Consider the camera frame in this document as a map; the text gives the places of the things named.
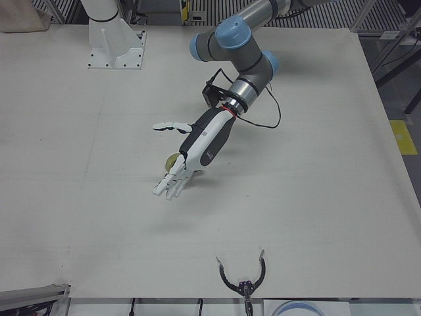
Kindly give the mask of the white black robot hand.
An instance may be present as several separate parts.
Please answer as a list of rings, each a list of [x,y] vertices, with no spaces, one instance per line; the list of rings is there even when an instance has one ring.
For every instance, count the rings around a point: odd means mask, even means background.
[[[153,130],[177,130],[187,134],[179,148],[179,156],[164,178],[153,188],[157,196],[166,199],[180,195],[195,171],[207,167],[227,142],[236,115],[224,106],[207,110],[193,124],[161,122]]]

